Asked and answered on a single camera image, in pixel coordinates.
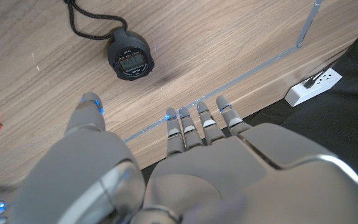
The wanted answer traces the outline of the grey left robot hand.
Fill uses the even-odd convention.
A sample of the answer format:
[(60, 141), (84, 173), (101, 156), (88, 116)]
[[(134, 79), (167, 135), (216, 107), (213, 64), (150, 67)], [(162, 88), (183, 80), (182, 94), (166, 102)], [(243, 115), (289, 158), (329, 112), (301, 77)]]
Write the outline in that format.
[(11, 223), (358, 223), (358, 175), (316, 142), (245, 123), (216, 100), (199, 133), (186, 108), (167, 110), (167, 156), (145, 179), (124, 141), (106, 131), (85, 93), (64, 137), (22, 182)]

